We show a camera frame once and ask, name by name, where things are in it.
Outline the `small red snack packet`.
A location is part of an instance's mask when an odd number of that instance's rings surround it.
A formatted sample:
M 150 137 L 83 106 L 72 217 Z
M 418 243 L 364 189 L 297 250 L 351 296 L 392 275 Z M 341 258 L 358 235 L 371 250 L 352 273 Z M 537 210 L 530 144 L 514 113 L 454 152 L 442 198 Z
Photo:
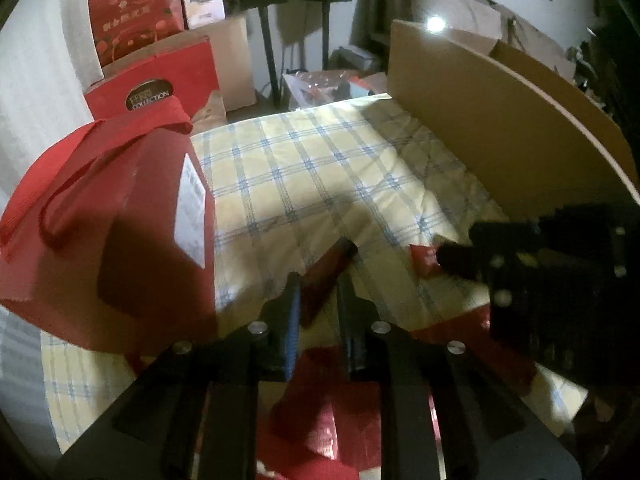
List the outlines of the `small red snack packet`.
M 434 278 L 442 275 L 444 271 L 438 262 L 437 253 L 439 245 L 410 245 L 409 254 L 414 274 L 417 278 Z

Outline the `red foil gift bag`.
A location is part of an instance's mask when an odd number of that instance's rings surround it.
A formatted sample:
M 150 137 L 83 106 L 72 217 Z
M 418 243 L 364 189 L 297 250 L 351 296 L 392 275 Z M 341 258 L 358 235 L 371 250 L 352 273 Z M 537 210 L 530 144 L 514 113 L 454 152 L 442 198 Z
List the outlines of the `red foil gift bag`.
M 489 308 L 476 308 L 411 335 L 429 344 L 461 341 L 519 394 L 532 390 L 533 361 L 489 336 Z M 311 348 L 257 426 L 258 479 L 377 479 L 381 466 L 378 386 L 351 382 L 340 349 Z

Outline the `dark red rectangular small box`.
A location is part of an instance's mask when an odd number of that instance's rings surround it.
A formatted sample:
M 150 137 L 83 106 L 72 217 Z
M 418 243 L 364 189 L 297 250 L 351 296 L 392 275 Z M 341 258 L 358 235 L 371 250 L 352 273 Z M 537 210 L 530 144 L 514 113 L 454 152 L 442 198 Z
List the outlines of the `dark red rectangular small box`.
M 339 238 L 300 279 L 299 322 L 308 328 L 332 295 L 338 279 L 358 254 L 348 238 Z

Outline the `large open cardboard box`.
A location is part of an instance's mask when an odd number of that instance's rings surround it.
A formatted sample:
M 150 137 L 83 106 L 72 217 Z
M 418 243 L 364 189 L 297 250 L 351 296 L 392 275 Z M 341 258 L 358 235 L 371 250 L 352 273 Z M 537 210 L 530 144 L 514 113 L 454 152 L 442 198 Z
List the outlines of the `large open cardboard box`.
M 568 205 L 639 203 L 621 154 L 536 84 L 460 42 L 393 22 L 387 82 L 513 220 Z

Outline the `yellow plaid bed sheet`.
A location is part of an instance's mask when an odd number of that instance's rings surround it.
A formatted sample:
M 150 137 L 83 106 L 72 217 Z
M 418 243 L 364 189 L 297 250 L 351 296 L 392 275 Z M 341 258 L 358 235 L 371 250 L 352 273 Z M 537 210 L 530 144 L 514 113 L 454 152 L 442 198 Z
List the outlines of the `yellow plaid bed sheet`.
M 228 334 L 342 237 L 352 282 L 384 318 L 420 330 L 488 303 L 487 289 L 421 282 L 413 245 L 465 240 L 502 211 L 445 144 L 388 96 L 247 119 L 192 139 L 215 199 L 215 306 Z

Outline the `red gift box with ribbon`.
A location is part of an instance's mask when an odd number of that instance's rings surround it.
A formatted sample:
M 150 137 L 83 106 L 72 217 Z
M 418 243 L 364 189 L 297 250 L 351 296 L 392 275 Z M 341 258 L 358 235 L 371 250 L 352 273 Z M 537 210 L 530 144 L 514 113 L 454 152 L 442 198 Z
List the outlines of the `red gift box with ribbon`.
M 45 151 L 2 214 L 2 304 L 92 351 L 214 338 L 215 203 L 191 131 L 171 97 Z

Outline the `clear plastic bag of items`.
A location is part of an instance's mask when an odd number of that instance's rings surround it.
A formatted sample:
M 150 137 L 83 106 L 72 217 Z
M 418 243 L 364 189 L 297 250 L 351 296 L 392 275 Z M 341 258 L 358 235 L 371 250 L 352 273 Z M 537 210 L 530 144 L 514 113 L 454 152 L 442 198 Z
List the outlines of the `clear plastic bag of items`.
M 385 93 L 387 76 L 384 72 L 367 75 L 358 70 L 299 70 L 283 75 L 283 90 L 288 109 L 301 110 Z

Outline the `brown cardboard box on floor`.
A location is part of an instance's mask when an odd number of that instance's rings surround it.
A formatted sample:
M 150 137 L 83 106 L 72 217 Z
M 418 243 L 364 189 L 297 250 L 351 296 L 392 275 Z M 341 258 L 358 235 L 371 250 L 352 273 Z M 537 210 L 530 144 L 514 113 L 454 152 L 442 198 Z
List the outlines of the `brown cardboard box on floor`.
M 219 87 L 227 112 L 257 103 L 253 66 L 248 44 L 246 14 L 227 18 L 197 29 L 185 30 L 137 51 L 102 68 L 103 77 L 114 76 L 120 70 L 160 54 L 177 50 L 206 39 L 213 52 Z

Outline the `red Ferrero Collection paper bag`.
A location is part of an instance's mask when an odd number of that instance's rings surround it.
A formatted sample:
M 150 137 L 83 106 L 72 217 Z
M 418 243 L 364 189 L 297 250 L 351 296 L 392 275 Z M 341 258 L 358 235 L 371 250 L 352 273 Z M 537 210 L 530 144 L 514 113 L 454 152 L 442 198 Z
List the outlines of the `red Ferrero Collection paper bag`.
M 154 53 L 119 68 L 85 93 L 89 110 L 96 119 L 119 116 L 171 96 L 179 100 L 195 133 L 227 123 L 208 40 Z

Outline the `white curtain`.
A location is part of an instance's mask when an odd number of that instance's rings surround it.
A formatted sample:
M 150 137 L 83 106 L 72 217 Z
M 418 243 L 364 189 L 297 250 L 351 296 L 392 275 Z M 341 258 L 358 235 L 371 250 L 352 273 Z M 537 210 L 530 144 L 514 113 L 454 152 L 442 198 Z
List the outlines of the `white curtain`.
M 1 203 L 30 165 L 93 120 L 84 92 L 102 78 L 88 0 L 18 0 L 1 29 Z

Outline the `red patterned gift box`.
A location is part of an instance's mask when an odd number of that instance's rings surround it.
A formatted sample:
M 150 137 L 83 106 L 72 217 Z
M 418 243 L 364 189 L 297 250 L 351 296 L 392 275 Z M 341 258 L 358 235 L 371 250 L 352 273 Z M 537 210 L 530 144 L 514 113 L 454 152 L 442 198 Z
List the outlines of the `red patterned gift box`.
M 186 29 L 182 0 L 88 0 L 101 66 Z

